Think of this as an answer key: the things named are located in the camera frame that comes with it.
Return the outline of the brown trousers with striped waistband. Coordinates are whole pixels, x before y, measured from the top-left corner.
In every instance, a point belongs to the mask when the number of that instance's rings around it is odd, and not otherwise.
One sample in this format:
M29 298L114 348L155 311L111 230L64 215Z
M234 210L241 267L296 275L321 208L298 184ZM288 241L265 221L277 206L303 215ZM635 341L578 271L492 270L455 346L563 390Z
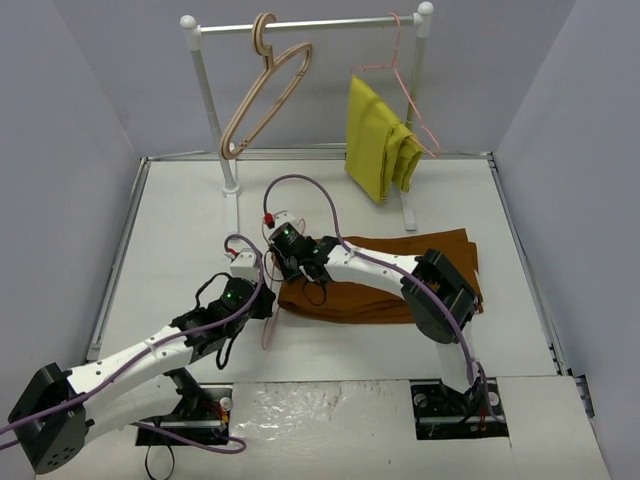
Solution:
M397 255L420 255L429 249L443 253L477 294L479 255L477 244L464 229L398 238L350 236L359 247ZM406 303L399 297L354 283L330 283L325 289L307 286L303 278L280 287L278 306L297 316L342 324L411 324Z

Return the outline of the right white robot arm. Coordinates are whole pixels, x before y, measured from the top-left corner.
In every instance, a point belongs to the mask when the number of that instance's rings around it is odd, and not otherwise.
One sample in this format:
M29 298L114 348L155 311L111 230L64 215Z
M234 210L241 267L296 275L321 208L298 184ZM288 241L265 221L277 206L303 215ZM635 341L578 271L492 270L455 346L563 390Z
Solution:
M464 230L314 239L287 226L269 245L284 277L282 309L332 323L413 323L436 345L446 406L465 413L478 403L478 373L463 331L482 311L482 294L476 246Z

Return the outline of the white and silver clothes rack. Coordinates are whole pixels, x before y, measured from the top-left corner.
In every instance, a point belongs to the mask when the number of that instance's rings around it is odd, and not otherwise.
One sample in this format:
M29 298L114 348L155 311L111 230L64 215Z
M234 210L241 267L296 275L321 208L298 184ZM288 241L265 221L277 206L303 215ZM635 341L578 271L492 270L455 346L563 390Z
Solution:
M412 14L408 16L401 16L400 19L403 26L413 27ZM259 82L256 88L250 89L248 99L253 101L254 96L258 95L260 88L262 87L263 80L266 82L271 74L275 73L274 65L285 62L289 57L281 55L282 62L276 59L273 55L273 48L270 45L264 43L264 32L271 31L305 31L305 30L330 30L330 29L348 29L348 28L382 28L389 27L395 22L390 14L385 17L366 17L366 18L350 18L350 19L333 19L333 20L304 20L304 21L288 21L278 22L273 18L262 21L258 25L257 32L254 33L252 25L225 25L225 26L201 26L197 23L195 18L191 15L183 15L180 19L180 26L186 39L188 51L191 54L191 59L196 73L196 78L200 88L201 96L204 102L205 111L209 127L215 146L218 147L220 152L223 151L223 147L233 147L231 137L228 138L229 142L224 143L223 131L221 129L219 119L215 110L213 95L211 93L210 82L207 77L206 67L204 59L201 53L202 37L207 35L217 34L238 34L243 32L250 32L252 34L252 45L255 46L255 52L264 59L264 75L258 78ZM225 226L229 233L239 232L239 207L238 199L241 195L241 186L237 179L236 159L237 156L231 159L227 159L222 153L218 154L219 165L223 175L223 184L221 187L223 206L225 213ZM404 228L407 232L414 232L417 230L416 216L412 207L410 197L408 193L401 193L402 213Z

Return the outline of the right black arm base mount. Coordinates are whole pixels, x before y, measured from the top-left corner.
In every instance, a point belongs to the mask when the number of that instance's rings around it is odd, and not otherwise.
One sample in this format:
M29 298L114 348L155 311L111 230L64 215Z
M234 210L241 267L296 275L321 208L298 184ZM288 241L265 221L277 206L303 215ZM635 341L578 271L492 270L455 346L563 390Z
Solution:
M410 383L415 436L419 441L507 438L497 382L477 381L459 393L440 380Z

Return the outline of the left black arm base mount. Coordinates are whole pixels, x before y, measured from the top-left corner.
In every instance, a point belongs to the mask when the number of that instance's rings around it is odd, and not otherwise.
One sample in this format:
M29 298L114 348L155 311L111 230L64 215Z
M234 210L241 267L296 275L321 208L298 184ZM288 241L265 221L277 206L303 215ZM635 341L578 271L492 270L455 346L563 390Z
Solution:
M145 419L143 423L203 445L228 446L233 387L205 385L202 389L204 394L198 400L178 406L168 415ZM138 427L135 446L146 448L143 465L148 479L170 479L176 467L175 450L187 444Z

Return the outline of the yellow-green folded trousers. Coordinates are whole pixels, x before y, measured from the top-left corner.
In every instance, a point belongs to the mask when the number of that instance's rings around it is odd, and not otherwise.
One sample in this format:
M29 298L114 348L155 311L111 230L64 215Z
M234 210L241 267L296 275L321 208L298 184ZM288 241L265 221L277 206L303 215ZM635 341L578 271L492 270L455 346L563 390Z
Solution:
M423 149L400 118L364 80L350 82L346 127L346 172L377 204L392 186L402 192Z

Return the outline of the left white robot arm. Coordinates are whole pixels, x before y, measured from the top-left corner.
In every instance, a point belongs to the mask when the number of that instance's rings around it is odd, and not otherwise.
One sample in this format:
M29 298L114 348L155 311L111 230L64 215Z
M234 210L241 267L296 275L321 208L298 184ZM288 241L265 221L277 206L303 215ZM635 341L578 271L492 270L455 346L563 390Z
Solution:
M140 420L195 415L204 390L187 366L212 355L225 368L229 346L250 319L271 316L275 293L228 276L220 297L196 304L159 332L94 363L37 370L8 416L35 474L53 472L92 440Z

